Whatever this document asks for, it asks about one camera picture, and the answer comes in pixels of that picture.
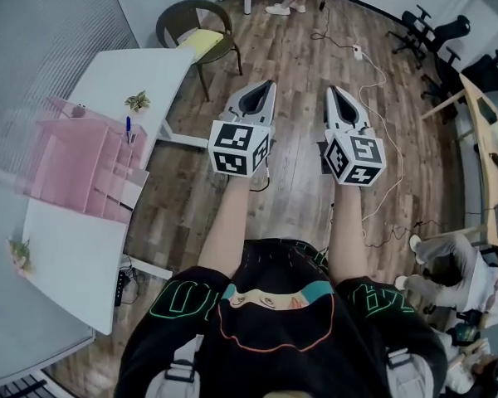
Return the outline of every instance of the white sneaker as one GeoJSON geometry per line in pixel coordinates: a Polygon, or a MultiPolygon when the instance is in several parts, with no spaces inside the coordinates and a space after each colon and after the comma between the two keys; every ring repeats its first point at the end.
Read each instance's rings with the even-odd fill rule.
{"type": "Polygon", "coordinates": [[[282,15],[287,17],[291,12],[289,7],[282,7],[279,3],[275,6],[266,7],[266,12],[270,15],[282,15]]]}
{"type": "Polygon", "coordinates": [[[290,5],[292,9],[295,9],[298,13],[306,13],[306,6],[304,4],[299,4],[296,0],[290,5]]]}
{"type": "Polygon", "coordinates": [[[412,235],[409,238],[409,247],[413,251],[413,253],[415,254],[415,260],[417,261],[417,264],[425,265],[426,263],[417,256],[417,244],[421,243],[421,242],[422,242],[422,240],[419,236],[412,235]]]}
{"type": "Polygon", "coordinates": [[[395,279],[395,288],[397,288],[398,290],[405,290],[406,288],[406,280],[408,280],[408,277],[407,275],[399,275],[396,279],[395,279]]]}

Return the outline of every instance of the pants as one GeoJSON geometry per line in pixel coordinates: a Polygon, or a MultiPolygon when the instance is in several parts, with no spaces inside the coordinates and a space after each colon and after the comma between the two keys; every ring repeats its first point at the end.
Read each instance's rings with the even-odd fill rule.
{"type": "Polygon", "coordinates": [[[420,275],[412,275],[406,287],[422,295],[439,307],[455,307],[462,312],[465,309],[471,290],[471,281],[479,255],[464,235],[447,235],[417,244],[417,256],[426,264],[439,256],[452,254],[456,266],[461,273],[461,281],[451,287],[424,279],[420,275]]]}

